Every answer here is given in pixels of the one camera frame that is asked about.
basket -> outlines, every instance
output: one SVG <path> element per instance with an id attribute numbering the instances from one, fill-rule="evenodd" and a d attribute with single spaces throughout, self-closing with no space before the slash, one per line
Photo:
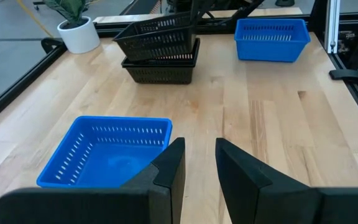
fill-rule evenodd
<path id="1" fill-rule="evenodd" d="M 41 187 L 119 187 L 169 143 L 164 118 L 80 116 L 37 179 Z"/>
<path id="2" fill-rule="evenodd" d="M 121 65 L 137 83 L 190 84 L 196 66 L 200 39 L 197 38 L 190 54 L 157 58 L 143 62 L 131 62 L 128 58 Z"/>
<path id="3" fill-rule="evenodd" d="M 310 36 L 303 19 L 239 19 L 234 40 L 240 60 L 294 62 Z"/>
<path id="4" fill-rule="evenodd" d="M 133 22 L 115 37 L 131 61 L 190 53 L 196 26 L 191 13 L 184 12 L 146 21 Z"/>

green leaf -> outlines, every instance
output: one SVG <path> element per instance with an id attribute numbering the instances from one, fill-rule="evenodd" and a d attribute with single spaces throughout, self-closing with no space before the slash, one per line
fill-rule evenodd
<path id="1" fill-rule="evenodd" d="M 59 12 L 71 24 L 79 23 L 86 0 L 44 0 L 51 9 Z"/>

wooden table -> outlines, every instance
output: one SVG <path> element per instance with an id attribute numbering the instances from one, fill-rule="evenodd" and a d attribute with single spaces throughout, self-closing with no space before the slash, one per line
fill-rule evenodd
<path id="1" fill-rule="evenodd" d="M 239 61 L 233 35 L 199 35 L 190 85 L 138 85 L 111 38 L 64 53 L 0 113 L 0 195 L 34 186 L 78 116 L 150 116 L 186 138 L 182 223 L 230 223 L 215 139 L 312 186 L 358 186 L 358 106 L 314 34 L 295 63 Z"/>

white planter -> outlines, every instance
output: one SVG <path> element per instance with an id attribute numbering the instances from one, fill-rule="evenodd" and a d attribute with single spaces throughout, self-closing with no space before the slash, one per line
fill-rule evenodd
<path id="1" fill-rule="evenodd" d="M 100 39 L 91 18 L 83 16 L 87 23 L 72 29 L 62 29 L 67 21 L 57 26 L 60 36 L 62 37 L 67 49 L 74 54 L 81 54 L 95 49 L 100 44 Z"/>

black clamp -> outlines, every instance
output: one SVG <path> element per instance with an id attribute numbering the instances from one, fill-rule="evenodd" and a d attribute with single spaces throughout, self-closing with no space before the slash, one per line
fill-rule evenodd
<path id="1" fill-rule="evenodd" d="M 53 47 L 64 45 L 61 38 L 46 37 L 41 40 L 41 46 L 45 53 L 49 53 L 53 50 Z"/>
<path id="2" fill-rule="evenodd" d="M 343 80 L 349 83 L 355 83 L 358 85 L 358 71 L 349 69 L 332 70 L 329 72 L 329 76 L 333 80 Z"/>

